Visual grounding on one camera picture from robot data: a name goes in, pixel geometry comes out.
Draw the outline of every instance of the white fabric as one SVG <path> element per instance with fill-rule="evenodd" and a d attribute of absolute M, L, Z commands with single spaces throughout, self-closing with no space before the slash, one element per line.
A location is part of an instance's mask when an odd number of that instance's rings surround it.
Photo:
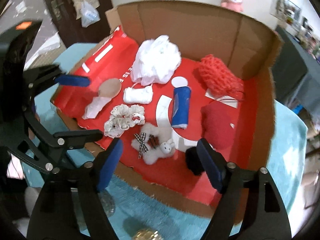
<path fill-rule="evenodd" d="M 132 65 L 131 80 L 147 86 L 152 83 L 166 84 L 181 63 L 177 45 L 169 42 L 169 36 L 144 41 Z"/>
<path fill-rule="evenodd" d="M 104 124 L 104 135 L 111 138 L 120 137 L 124 131 L 136 124 L 143 125 L 145 123 L 144 107 L 139 105 L 115 106 L 108 121 Z"/>
<path fill-rule="evenodd" d="M 112 98 L 105 97 L 94 97 L 92 102 L 85 107 L 84 115 L 82 118 L 86 119 L 94 119 L 97 117 L 98 113 L 102 110 L 102 108 L 111 101 Z"/>
<path fill-rule="evenodd" d="M 126 104 L 150 104 L 152 96 L 152 86 L 139 89 L 128 87 L 124 90 L 123 101 Z"/>

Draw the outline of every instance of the red fleece fabric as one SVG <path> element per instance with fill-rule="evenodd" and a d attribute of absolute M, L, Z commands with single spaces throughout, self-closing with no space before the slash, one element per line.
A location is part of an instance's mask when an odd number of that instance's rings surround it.
<path fill-rule="evenodd" d="M 204 138 L 217 151 L 228 148 L 235 139 L 235 129 L 230 125 L 231 116 L 226 110 L 223 104 L 215 103 L 210 103 L 201 109 L 204 116 Z"/>

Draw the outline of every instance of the sticker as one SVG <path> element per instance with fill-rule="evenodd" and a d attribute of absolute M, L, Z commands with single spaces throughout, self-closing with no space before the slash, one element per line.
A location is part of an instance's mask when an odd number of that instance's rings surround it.
<path fill-rule="evenodd" d="M 31 24 L 32 24 L 32 22 L 23 22 L 23 23 L 20 23 L 18 26 L 16 26 L 16 30 L 25 30 L 25 29 L 28 28 Z"/>
<path fill-rule="evenodd" d="M 86 65 L 86 63 L 83 63 L 83 64 L 82 64 L 82 68 L 83 68 L 83 70 L 84 70 L 86 73 L 89 73 L 90 68 L 88 68 L 88 66 Z"/>
<path fill-rule="evenodd" d="M 106 47 L 95 59 L 95 62 L 99 62 L 111 49 L 113 48 L 112 44 Z"/>

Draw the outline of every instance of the pink plush toy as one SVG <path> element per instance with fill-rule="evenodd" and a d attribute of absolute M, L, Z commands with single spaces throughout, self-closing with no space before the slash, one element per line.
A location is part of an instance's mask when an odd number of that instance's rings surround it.
<path fill-rule="evenodd" d="M 242 0 L 222 0 L 221 7 L 235 12 L 243 12 Z"/>

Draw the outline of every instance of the white face mask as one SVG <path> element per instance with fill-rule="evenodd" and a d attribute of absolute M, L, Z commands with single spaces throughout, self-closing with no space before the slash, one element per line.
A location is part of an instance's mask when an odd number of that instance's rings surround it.
<path fill-rule="evenodd" d="M 152 86 L 134 89 L 133 87 L 124 90 L 123 101 L 126 104 L 150 104 L 153 97 Z"/>

